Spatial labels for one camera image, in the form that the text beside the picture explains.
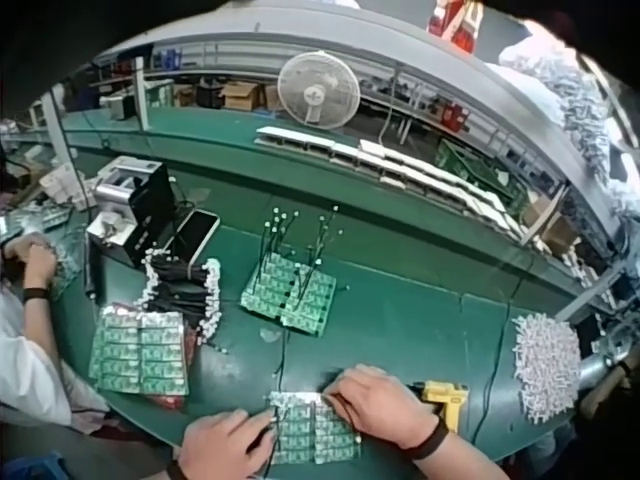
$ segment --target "plastic bag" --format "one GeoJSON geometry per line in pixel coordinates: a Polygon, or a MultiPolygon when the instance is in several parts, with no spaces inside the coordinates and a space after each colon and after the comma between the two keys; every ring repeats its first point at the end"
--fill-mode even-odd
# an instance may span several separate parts
{"type": "Polygon", "coordinates": [[[537,78],[566,101],[564,131],[606,184],[609,178],[606,106],[593,75],[580,69],[575,51],[557,41],[532,36],[505,48],[499,62],[503,67],[537,78]]]}
{"type": "Polygon", "coordinates": [[[564,129],[567,104],[558,95],[545,87],[540,80],[501,65],[487,63],[487,66],[529,97],[549,120],[564,129]]]}

